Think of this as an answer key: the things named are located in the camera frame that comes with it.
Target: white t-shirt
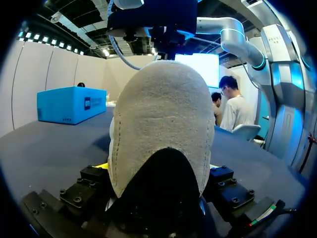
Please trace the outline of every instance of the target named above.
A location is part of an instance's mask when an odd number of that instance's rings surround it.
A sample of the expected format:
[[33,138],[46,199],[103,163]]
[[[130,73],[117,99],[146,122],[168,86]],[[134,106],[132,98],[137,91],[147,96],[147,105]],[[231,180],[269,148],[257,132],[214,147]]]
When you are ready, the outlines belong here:
[[240,124],[254,124],[253,110],[241,95],[228,100],[220,127],[232,131]]

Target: man with glasses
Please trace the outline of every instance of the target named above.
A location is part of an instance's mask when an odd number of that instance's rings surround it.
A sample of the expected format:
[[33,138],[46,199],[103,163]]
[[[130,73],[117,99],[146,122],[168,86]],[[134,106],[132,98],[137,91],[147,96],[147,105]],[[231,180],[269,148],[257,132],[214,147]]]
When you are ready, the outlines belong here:
[[241,95],[237,80],[232,76],[224,76],[219,82],[219,88],[221,94],[228,99],[220,127],[232,131],[240,124],[254,124],[252,109]]

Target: white screen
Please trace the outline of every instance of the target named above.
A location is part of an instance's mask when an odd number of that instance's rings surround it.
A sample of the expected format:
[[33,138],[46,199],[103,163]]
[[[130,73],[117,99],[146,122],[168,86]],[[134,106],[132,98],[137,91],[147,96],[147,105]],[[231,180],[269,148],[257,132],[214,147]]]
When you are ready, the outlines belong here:
[[175,60],[196,70],[208,87],[219,86],[219,56],[212,54],[176,55]]

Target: white cable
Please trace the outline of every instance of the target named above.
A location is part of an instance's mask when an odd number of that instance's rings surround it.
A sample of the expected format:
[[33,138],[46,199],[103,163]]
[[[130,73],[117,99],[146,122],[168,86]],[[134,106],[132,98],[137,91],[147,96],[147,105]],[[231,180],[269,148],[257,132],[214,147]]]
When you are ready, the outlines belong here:
[[[114,0],[110,0],[109,2],[109,5],[108,5],[108,11],[107,11],[107,16],[109,18],[109,16],[111,15],[111,8],[112,8],[112,5],[113,5],[113,1]],[[123,62],[125,62],[128,66],[130,66],[131,68],[133,69],[136,69],[136,70],[140,70],[141,68],[140,67],[137,67],[137,66],[134,66],[133,64],[131,64],[129,61],[127,61],[123,54],[121,53],[119,47],[117,46],[116,42],[114,41],[114,37],[113,36],[110,36],[109,35],[109,39],[110,39],[110,42],[115,50],[115,52],[117,53],[117,55],[119,55],[119,57],[123,60]]]

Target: gray fabric upper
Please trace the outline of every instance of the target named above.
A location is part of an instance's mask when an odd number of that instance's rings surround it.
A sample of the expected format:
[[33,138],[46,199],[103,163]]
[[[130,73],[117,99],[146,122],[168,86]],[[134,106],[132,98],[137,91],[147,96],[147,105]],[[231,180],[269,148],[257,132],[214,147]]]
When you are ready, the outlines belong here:
[[145,161],[166,147],[186,156],[202,194],[214,137],[211,105],[203,78],[184,64],[161,60],[138,71],[121,92],[113,113],[108,164],[117,197]]

